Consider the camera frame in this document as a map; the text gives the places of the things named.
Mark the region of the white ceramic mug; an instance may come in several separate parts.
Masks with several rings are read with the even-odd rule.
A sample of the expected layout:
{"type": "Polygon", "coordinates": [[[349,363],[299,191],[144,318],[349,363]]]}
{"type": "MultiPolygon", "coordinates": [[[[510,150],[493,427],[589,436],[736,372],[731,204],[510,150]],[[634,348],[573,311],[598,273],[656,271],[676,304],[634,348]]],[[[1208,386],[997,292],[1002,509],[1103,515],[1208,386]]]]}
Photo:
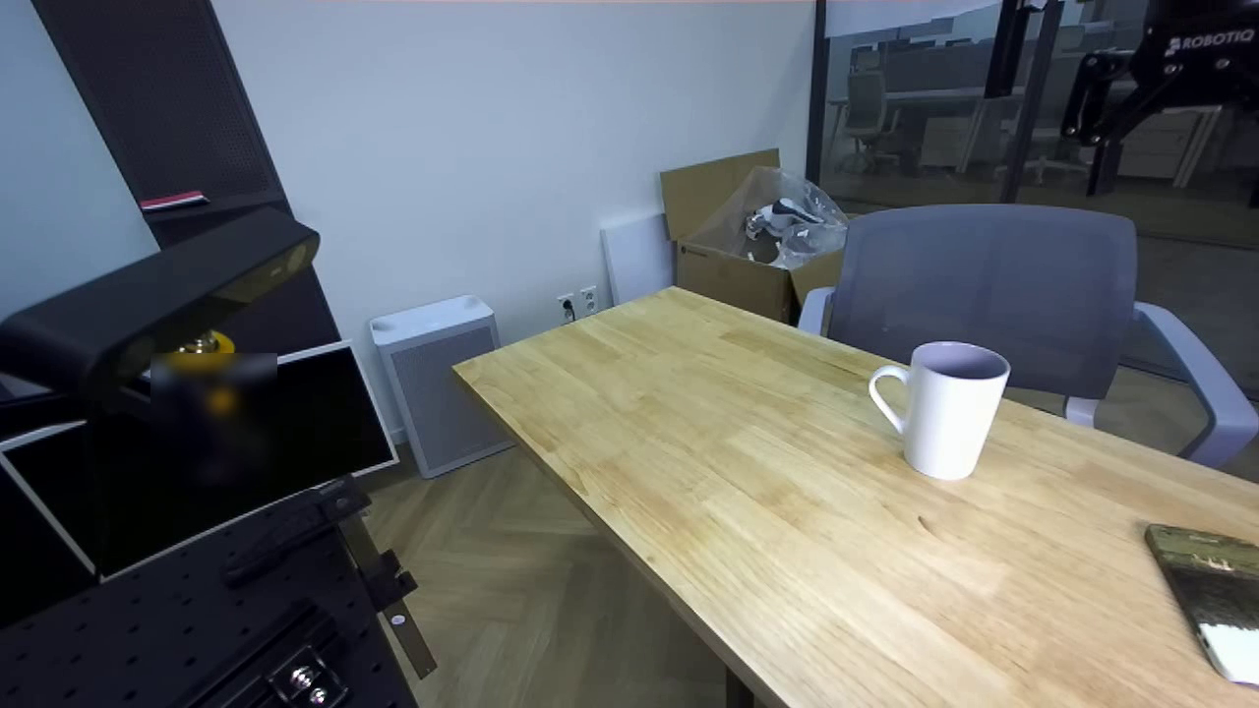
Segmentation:
{"type": "Polygon", "coordinates": [[[921,343],[905,366],[868,372],[872,410],[905,460],[934,481],[969,481],[997,423],[1011,363],[976,343],[921,343]]]}

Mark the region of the cardboard box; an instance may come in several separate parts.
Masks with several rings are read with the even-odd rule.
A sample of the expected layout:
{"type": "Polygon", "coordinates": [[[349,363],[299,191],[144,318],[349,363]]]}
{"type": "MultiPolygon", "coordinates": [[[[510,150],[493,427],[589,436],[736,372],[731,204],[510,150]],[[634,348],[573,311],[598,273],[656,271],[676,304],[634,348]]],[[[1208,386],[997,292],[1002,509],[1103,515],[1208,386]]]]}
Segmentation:
{"type": "Polygon", "coordinates": [[[676,288],[795,321],[838,273],[847,210],[774,150],[666,170],[660,195],[676,288]]]}

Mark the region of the white air purifier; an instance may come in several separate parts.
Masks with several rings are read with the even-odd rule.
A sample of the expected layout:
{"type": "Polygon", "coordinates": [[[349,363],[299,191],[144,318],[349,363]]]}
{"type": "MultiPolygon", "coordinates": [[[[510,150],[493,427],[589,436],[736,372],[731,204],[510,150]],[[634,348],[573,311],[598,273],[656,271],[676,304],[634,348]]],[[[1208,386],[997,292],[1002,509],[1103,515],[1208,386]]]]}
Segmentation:
{"type": "Polygon", "coordinates": [[[495,418],[458,377],[458,363],[499,344],[495,311],[458,294],[370,321],[400,432],[425,477],[458,473],[506,445],[495,418]]]}

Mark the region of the grey office chair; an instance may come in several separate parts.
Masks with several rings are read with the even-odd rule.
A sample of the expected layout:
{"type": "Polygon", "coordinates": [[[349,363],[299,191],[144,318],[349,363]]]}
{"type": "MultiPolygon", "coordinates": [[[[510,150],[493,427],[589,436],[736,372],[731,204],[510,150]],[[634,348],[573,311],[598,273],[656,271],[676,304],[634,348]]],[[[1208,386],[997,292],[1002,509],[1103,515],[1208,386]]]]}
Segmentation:
{"type": "Polygon", "coordinates": [[[1061,204],[914,204],[847,229],[838,279],[804,297],[800,326],[905,363],[921,343],[1000,348],[1015,390],[1061,397],[1093,423],[1133,336],[1148,334],[1187,377],[1203,427],[1184,457],[1233,464],[1259,410],[1170,306],[1136,294],[1136,225],[1061,204]]]}

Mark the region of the black perforated breadboard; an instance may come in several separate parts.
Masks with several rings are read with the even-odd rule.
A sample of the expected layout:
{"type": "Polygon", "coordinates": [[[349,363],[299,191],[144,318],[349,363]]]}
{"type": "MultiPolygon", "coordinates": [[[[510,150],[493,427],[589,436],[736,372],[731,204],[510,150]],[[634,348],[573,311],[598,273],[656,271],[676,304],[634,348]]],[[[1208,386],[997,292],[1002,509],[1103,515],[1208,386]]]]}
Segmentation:
{"type": "Polygon", "coordinates": [[[0,528],[0,708],[416,708],[409,568],[327,487],[96,576],[25,498],[0,528]]]}

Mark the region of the smartphone on table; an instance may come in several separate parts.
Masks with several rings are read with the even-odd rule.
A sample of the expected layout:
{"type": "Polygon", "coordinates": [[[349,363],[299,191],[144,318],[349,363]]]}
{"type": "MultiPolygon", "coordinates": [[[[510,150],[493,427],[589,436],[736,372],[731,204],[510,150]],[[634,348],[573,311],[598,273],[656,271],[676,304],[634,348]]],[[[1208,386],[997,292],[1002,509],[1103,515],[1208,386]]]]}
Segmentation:
{"type": "Polygon", "coordinates": [[[1259,546],[1173,521],[1148,521],[1144,546],[1203,659],[1222,680],[1259,686],[1259,546]]]}

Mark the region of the white board leaning wall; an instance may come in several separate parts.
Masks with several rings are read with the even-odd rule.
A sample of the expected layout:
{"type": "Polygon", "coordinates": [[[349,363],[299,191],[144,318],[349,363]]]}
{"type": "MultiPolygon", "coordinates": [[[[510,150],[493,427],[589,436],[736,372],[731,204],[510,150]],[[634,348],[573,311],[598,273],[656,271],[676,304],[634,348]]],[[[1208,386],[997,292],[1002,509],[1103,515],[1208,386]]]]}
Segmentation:
{"type": "Polygon", "coordinates": [[[601,225],[601,258],[615,304],[628,304],[668,288],[674,245],[666,237],[666,214],[644,210],[601,225]]]}

